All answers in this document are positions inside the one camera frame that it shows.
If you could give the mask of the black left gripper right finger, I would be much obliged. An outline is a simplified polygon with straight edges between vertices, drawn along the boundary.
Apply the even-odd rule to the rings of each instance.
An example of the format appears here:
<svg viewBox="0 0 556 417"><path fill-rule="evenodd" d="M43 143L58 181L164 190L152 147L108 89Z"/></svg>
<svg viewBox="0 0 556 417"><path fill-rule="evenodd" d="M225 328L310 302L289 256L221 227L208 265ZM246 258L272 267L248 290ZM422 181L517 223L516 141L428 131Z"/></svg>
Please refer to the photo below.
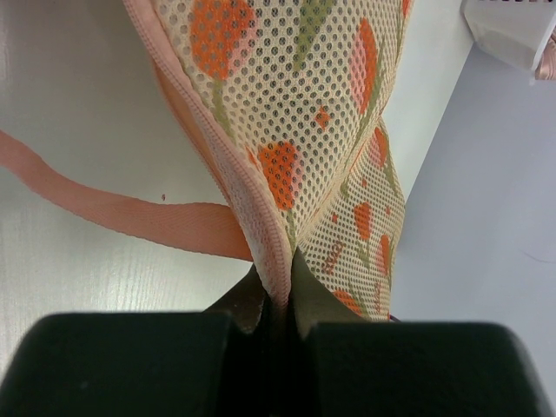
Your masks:
<svg viewBox="0 0 556 417"><path fill-rule="evenodd" d="M287 416L552 416L525 345L488 322L363 320L292 263Z"/></svg>

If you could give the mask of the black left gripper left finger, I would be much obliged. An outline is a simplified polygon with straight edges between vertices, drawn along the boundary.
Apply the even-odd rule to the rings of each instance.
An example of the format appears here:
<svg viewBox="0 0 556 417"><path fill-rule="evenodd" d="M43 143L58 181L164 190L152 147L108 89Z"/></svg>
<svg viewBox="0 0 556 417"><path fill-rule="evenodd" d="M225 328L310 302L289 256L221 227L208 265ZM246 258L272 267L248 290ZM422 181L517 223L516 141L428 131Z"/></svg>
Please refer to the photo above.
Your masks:
<svg viewBox="0 0 556 417"><path fill-rule="evenodd" d="M38 320L1 384L4 416L267 416L268 297L250 269L201 312Z"/></svg>

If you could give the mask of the floral mesh laundry bag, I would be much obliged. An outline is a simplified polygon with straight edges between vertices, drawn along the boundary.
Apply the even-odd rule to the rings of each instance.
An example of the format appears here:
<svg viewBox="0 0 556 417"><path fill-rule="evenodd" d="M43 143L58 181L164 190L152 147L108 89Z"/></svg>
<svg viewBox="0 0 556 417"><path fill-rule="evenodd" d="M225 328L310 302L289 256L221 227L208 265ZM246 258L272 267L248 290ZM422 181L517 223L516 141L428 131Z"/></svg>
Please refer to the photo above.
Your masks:
<svg viewBox="0 0 556 417"><path fill-rule="evenodd" d="M1 164L83 219L251 261L278 308L295 253L358 316L390 313L405 200L383 110L408 1L128 1L176 119L225 197L158 204L92 189L8 135Z"/></svg>

